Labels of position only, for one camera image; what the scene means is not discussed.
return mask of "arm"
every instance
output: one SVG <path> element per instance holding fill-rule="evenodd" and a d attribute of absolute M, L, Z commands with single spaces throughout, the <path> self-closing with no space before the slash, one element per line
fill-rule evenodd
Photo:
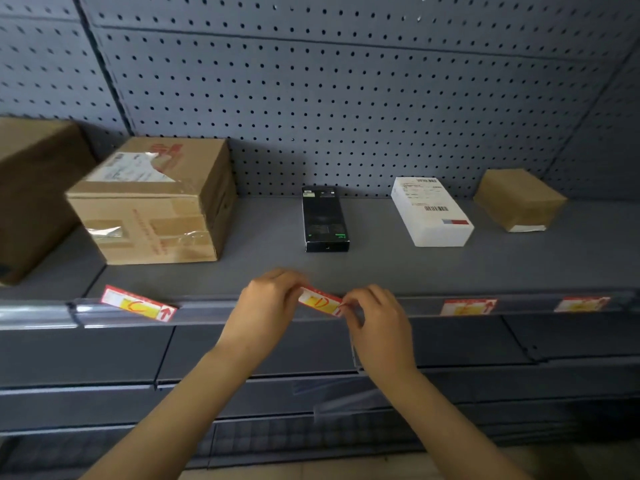
<path fill-rule="evenodd" d="M 416 368 L 411 323 L 396 298 L 377 285 L 344 297 L 342 314 L 369 377 L 409 423 L 449 480 L 528 480 Z M 350 306 L 364 310 L 361 324 Z"/>
<path fill-rule="evenodd" d="M 213 420 L 282 338 L 304 283 L 282 269 L 249 283 L 216 346 L 83 480 L 178 478 Z"/>

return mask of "large cardboard box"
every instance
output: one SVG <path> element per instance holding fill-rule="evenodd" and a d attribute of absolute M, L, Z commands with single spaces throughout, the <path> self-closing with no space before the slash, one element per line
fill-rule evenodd
<path fill-rule="evenodd" d="M 216 261 L 236 185 L 223 139 L 133 137 L 67 197 L 108 264 Z"/>
<path fill-rule="evenodd" d="M 522 168 L 484 172 L 474 200 L 508 232 L 546 230 L 566 197 Z"/>
<path fill-rule="evenodd" d="M 13 285 L 78 220 L 65 190 L 95 166 L 69 121 L 0 118 L 0 285 Z"/>
<path fill-rule="evenodd" d="M 474 225 L 435 177 L 396 177 L 391 199 L 421 248 L 464 246 Z"/>

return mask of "pegboard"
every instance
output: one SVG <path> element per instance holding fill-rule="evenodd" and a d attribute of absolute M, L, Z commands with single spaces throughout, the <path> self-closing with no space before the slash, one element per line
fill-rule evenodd
<path fill-rule="evenodd" d="M 616 75 L 549 169 L 572 198 L 640 199 L 640 48 Z"/>
<path fill-rule="evenodd" d="M 73 0 L 0 0 L 0 16 L 79 20 Z"/>
<path fill-rule="evenodd" d="M 459 52 L 622 60 L 640 0 L 82 0 L 92 24 Z"/>
<path fill-rule="evenodd" d="M 128 137 L 79 22 L 0 18 L 0 114 L 75 120 L 98 157 Z"/>
<path fill-rule="evenodd" d="M 95 29 L 137 134 L 230 138 L 241 194 L 396 176 L 473 194 L 486 168 L 541 175 L 610 64 Z"/>

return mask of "hand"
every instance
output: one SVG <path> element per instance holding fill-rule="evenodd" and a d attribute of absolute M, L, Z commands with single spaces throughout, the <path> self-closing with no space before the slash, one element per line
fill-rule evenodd
<path fill-rule="evenodd" d="M 391 291 L 370 285 L 347 293 L 341 311 L 351 340 L 369 377 L 386 394 L 398 380 L 417 372 L 413 357 L 411 323 Z M 360 305 L 365 322 L 351 309 Z"/>
<path fill-rule="evenodd" d="M 224 350 L 251 374 L 282 338 L 305 284 L 304 275 L 281 268 L 252 280 L 229 315 L 216 350 Z"/>

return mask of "white box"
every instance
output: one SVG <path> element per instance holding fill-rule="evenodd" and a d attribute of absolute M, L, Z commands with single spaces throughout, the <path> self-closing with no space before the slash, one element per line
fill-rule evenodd
<path fill-rule="evenodd" d="M 434 177 L 397 177 L 391 190 L 413 243 L 420 247 L 464 246 L 474 225 Z"/>

